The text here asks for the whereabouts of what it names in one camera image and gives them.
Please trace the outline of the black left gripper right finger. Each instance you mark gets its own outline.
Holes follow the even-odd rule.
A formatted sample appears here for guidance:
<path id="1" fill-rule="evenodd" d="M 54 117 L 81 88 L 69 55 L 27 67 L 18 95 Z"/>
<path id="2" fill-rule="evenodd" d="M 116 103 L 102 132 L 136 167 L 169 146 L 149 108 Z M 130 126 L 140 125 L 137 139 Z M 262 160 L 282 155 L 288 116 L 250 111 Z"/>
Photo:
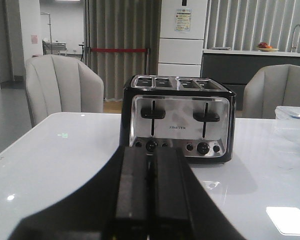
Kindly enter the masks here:
<path id="1" fill-rule="evenodd" d="M 153 157 L 150 239 L 244 239 L 204 190 L 181 150 L 158 148 Z"/>

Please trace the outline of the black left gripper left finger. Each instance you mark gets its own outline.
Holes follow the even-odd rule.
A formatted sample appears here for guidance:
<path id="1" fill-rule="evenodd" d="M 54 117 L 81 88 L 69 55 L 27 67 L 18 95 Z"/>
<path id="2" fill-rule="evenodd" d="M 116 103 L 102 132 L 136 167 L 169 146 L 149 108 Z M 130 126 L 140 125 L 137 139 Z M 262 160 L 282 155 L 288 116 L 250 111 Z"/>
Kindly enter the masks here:
<path id="1" fill-rule="evenodd" d="M 11 240 L 146 240 L 147 155 L 117 148 L 87 183 L 53 205 L 23 218 Z"/>

